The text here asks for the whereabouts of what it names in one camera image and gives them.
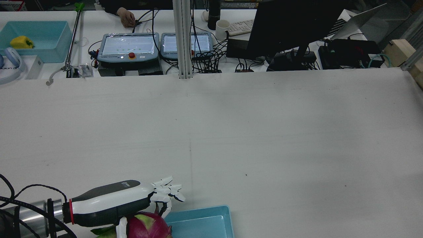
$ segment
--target light blue tray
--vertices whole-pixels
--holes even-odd
[[[65,61],[72,40],[65,21],[10,21],[0,32],[0,51],[11,47],[10,41],[18,36],[27,36],[34,42],[34,48],[16,51],[20,55],[38,55],[44,63]]]
[[[171,212],[165,221],[173,238],[233,238],[228,206]]]

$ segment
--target white desk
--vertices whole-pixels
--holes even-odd
[[[187,197],[173,210],[227,204],[237,238],[423,234],[423,93],[399,68],[44,82],[0,86],[0,172],[16,190],[171,174]]]

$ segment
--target headphones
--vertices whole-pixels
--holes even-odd
[[[6,57],[10,60],[10,62],[12,62],[15,67],[18,67],[18,70],[16,70],[13,74],[9,76],[0,78],[0,84],[9,83],[17,79],[21,75],[21,73],[23,73],[26,69],[25,62],[22,60],[21,56],[14,48],[6,48],[4,49],[4,53],[6,54]],[[3,65],[3,55],[0,54],[0,68],[3,67]]]

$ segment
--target white mug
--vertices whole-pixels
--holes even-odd
[[[227,20],[218,20],[216,22],[216,38],[220,41],[226,39],[226,32],[231,24]]]

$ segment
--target white label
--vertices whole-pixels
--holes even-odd
[[[376,54],[369,54],[370,59],[382,61],[382,56]]]

